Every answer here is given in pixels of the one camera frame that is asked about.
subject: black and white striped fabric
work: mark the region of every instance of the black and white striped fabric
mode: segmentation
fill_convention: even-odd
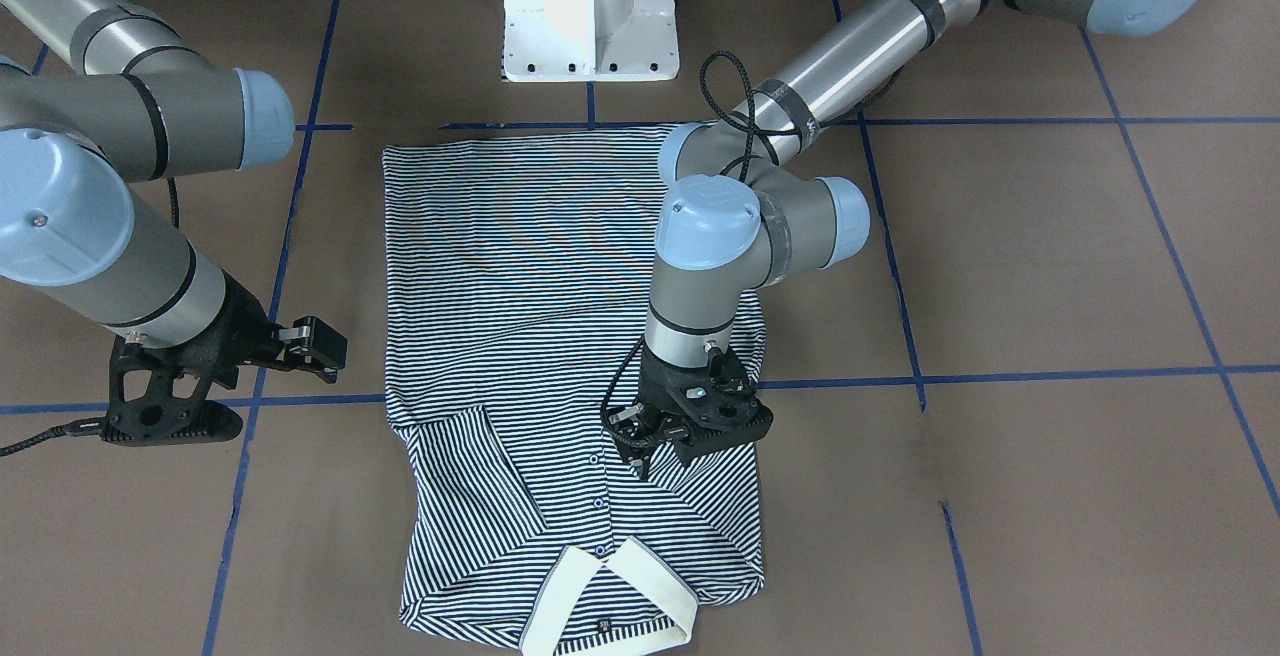
[[[687,641],[687,605],[763,587],[754,447],[689,469],[663,447],[640,482],[599,425],[644,332],[668,131],[384,152],[387,410],[419,493],[410,628],[530,655],[649,653]],[[732,346],[758,375],[754,293]]]

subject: white plastic bracket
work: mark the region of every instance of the white plastic bracket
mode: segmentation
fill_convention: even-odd
[[[675,0],[503,0],[509,81],[666,81],[680,70]]]

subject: black plastic mount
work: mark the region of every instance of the black plastic mount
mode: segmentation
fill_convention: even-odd
[[[225,275],[227,299],[198,336],[170,348],[146,348],[118,337],[111,350],[110,402],[102,441],[120,446],[230,441],[243,425],[236,411],[209,400],[212,384],[236,388],[241,365],[308,370],[328,383],[346,365],[347,340],[315,316],[292,329],[273,324],[261,304]],[[276,356],[284,351],[284,357]],[[147,372],[146,391],[129,397],[125,375]],[[196,379],[188,396],[174,395],[174,382]]]
[[[732,348],[713,348],[707,366],[682,369],[645,346],[639,396],[630,407],[609,409],[602,419],[625,463],[646,464],[660,443],[671,443],[680,463],[689,466],[699,456],[764,438],[773,413],[755,392]]]

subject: striped shirt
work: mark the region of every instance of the striped shirt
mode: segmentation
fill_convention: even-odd
[[[666,568],[703,605],[763,587],[754,447],[685,469],[663,446],[641,482],[599,423],[644,332],[668,131],[384,152],[387,410],[419,505],[401,611],[410,628],[518,648],[539,594],[556,591],[554,569],[585,555],[608,566],[621,550],[652,557],[649,570]],[[754,292],[732,346],[756,378]],[[639,359],[613,405],[635,396],[637,369]],[[614,565],[564,606],[557,653],[673,628],[671,610]]]

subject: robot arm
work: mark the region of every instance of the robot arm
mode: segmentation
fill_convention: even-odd
[[[261,72],[215,69],[132,0],[0,0],[79,76],[0,64],[0,274],[118,334],[101,437],[123,445],[224,441],[230,409],[207,401],[237,366],[303,369],[325,382],[346,340],[314,316],[292,329],[124,182],[278,161],[293,109]],[[150,373],[143,395],[124,374]],[[191,396],[173,382],[196,378]]]
[[[739,296],[854,255],[870,227],[851,182],[803,181],[781,167],[988,1],[868,0],[727,118],[668,136],[659,173],[671,190],[658,223],[639,396],[625,409],[600,410],[641,478],[663,442],[689,465],[768,432],[772,414],[728,348]],[[1142,36],[1196,0],[1001,1],[1097,32]]]

